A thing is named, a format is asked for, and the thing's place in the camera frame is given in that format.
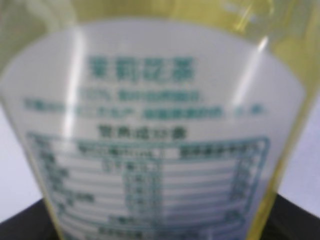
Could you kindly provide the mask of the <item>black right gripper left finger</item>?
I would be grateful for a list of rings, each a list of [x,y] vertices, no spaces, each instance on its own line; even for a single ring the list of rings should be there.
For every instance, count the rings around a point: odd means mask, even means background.
[[[59,240],[44,199],[0,224],[1,240]]]

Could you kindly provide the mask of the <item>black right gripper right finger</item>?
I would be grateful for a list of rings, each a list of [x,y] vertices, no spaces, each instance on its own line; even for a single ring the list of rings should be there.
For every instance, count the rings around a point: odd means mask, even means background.
[[[264,227],[266,240],[318,240],[320,219],[277,195]]]

